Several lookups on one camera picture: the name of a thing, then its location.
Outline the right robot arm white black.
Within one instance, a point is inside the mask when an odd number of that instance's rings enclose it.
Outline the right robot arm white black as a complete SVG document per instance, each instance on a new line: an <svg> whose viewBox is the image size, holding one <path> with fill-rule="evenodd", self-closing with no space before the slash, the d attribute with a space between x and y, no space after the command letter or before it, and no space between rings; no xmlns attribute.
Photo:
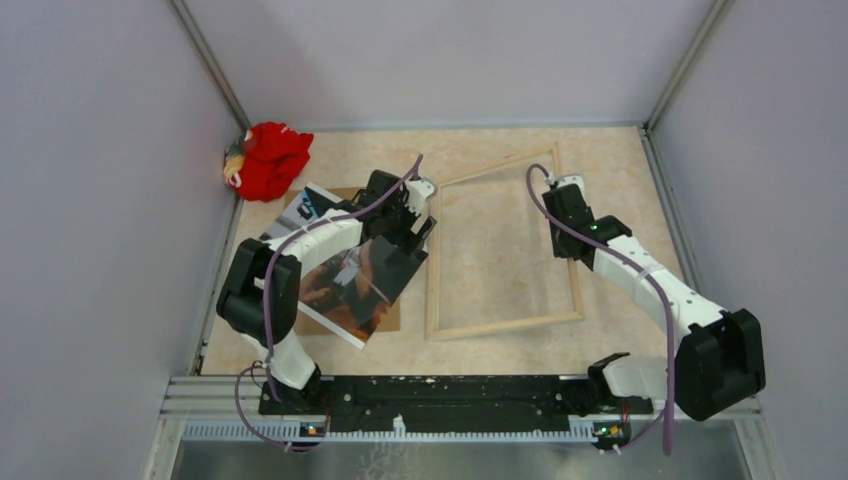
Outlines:
<svg viewBox="0 0 848 480"><path fill-rule="evenodd" d="M765 388L762 329L753 313L701 296L617 217L595 217L581 177L556 180L541 198L555 257L580 261L617 286L666 335L662 358L616 353L590 367L586 397L594 409L612 412L626 397L671 400L703 421Z"/></svg>

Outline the brown cardboard backing board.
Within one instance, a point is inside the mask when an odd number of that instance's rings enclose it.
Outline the brown cardboard backing board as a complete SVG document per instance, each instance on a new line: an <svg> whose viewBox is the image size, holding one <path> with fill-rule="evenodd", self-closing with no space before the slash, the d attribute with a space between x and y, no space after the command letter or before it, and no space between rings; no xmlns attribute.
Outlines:
<svg viewBox="0 0 848 480"><path fill-rule="evenodd" d="M333 204L352 200L357 187L329 190L309 185L284 195L285 209L274 225L288 232L309 220L315 220ZM377 332L400 330L400 307L388 303L368 282L376 279L375 249L361 253L359 247L347 249L323 262L307 286L305 307L298 312L295 331L300 335L336 334L364 345Z"/></svg>

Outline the aluminium front rail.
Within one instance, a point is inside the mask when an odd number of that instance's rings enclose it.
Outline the aluminium front rail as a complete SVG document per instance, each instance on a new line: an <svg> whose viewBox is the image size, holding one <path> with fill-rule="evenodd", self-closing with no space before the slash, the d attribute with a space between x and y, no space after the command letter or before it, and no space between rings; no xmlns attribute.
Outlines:
<svg viewBox="0 0 848 480"><path fill-rule="evenodd" d="M651 414L621 411L620 419L610 414L571 417L565 432L531 433L411 433L396 418L386 432L333 433L328 418L316 415L262 415L258 411L265 383L259 374L241 376L195 376L173 379L165 394L161 414L182 419L194 437L226 436L237 440L269 439L310 447L322 442L389 443L571 443L587 444L613 451L640 438L648 426L659 426L663 402L648 400Z"/></svg>

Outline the white wooden picture frame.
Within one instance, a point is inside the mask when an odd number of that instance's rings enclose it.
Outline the white wooden picture frame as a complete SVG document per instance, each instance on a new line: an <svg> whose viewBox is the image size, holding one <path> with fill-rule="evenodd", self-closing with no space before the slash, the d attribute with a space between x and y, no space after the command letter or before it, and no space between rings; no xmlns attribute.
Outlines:
<svg viewBox="0 0 848 480"><path fill-rule="evenodd" d="M430 204L439 224L429 239L427 340L584 320L577 265L552 258L547 221L526 189L524 172L532 163L561 173L558 144L437 179Z"/></svg>

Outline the red crumpled cloth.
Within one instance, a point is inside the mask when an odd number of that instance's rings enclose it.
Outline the red crumpled cloth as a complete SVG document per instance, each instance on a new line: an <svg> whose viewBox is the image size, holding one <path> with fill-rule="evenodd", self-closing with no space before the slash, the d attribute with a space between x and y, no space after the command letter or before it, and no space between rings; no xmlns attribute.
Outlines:
<svg viewBox="0 0 848 480"><path fill-rule="evenodd" d="M314 139L285 123L256 124L227 148L223 181L245 201L281 198L310 160Z"/></svg>

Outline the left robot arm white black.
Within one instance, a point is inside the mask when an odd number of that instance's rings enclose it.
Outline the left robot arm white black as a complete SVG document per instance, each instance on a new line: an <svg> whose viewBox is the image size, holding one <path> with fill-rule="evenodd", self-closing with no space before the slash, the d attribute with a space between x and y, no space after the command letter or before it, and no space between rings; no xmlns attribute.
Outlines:
<svg viewBox="0 0 848 480"><path fill-rule="evenodd" d="M317 407L321 372L295 330L298 314L314 312L365 343L428 257L436 192L416 171L375 170L353 199L237 247L216 313L256 349L271 402L302 414Z"/></svg>

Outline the printed photo with white border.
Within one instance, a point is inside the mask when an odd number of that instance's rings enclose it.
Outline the printed photo with white border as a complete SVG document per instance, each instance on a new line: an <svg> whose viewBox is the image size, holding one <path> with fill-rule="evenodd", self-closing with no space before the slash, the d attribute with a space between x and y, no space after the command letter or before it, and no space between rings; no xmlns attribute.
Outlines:
<svg viewBox="0 0 848 480"><path fill-rule="evenodd" d="M295 332L335 334L357 348L398 332L399 298L428 256L424 245L406 254L383 237L341 250L305 274Z"/></svg>

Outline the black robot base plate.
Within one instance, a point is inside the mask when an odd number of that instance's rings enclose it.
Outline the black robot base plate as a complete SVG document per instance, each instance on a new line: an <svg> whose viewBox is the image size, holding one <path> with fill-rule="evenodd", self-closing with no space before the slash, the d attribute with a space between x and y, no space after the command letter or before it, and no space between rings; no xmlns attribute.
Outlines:
<svg viewBox="0 0 848 480"><path fill-rule="evenodd" d="M262 415L328 418L333 433L565 432L571 417L651 414L650 401L616 399L586 377L560 375L361 376L310 381L302 390L264 386Z"/></svg>

